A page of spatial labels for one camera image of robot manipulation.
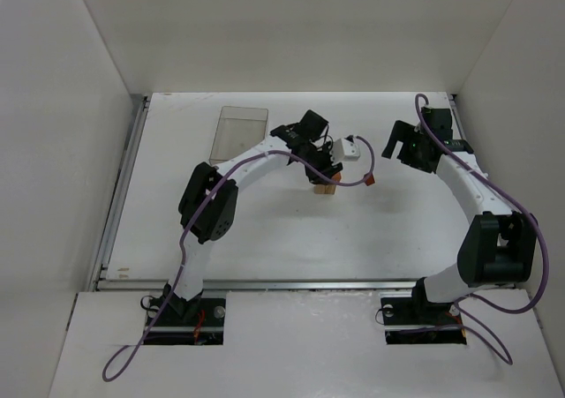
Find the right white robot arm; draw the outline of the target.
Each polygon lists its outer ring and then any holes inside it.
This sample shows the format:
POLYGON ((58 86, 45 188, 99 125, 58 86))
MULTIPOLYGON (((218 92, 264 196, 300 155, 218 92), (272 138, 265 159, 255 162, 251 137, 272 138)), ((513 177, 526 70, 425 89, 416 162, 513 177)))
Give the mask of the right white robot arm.
POLYGON ((531 275, 537 236, 526 217, 484 184, 471 145, 453 136, 449 109, 423 107, 427 125, 395 121, 382 153, 433 173, 451 190, 469 223, 456 263, 417 280, 408 298, 386 299, 394 325, 436 324, 460 297, 489 287, 525 282, 531 275))

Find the light wood block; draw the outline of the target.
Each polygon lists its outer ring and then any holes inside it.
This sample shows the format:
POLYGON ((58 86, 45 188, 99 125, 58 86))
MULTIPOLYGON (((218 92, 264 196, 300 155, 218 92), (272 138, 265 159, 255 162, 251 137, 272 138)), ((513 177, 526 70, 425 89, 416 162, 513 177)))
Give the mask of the light wood block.
POLYGON ((327 195, 334 195, 336 190, 336 186, 334 184, 328 184, 325 186, 325 194, 327 195))
POLYGON ((315 194, 325 195, 326 194, 326 186, 324 184, 316 184, 313 187, 313 191, 314 191, 315 194))

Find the small red-brown wood block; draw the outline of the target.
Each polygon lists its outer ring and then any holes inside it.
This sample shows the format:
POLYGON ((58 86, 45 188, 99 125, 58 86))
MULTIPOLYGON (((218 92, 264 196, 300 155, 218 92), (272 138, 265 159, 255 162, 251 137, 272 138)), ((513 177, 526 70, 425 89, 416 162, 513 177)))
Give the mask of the small red-brown wood block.
POLYGON ((366 178, 366 180, 365 180, 365 185, 366 185, 366 186, 370 186, 370 185, 373 185, 373 184, 375 184, 375 179, 374 179, 373 174, 371 174, 370 176, 368 176, 368 177, 366 178))

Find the clear plastic box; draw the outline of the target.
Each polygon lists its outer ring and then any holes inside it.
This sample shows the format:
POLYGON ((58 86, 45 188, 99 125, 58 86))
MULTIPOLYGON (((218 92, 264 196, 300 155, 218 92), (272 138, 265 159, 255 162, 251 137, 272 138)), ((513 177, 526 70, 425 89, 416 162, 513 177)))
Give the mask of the clear plastic box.
POLYGON ((267 123, 267 109, 223 106, 209 163, 217 165, 258 145, 266 137, 267 123))

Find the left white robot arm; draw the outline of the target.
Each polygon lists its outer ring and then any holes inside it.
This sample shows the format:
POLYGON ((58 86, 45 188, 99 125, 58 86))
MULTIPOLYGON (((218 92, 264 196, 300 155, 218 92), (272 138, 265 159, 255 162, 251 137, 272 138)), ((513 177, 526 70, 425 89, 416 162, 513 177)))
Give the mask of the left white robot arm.
POLYGON ((162 313, 179 324, 195 316, 212 244, 232 227, 240 192, 267 174, 303 162, 311 184, 327 185, 343 165, 331 156, 329 122, 307 110, 296 123, 274 128, 259 144, 216 165, 196 166, 178 205, 183 233, 179 269, 162 292, 162 313))

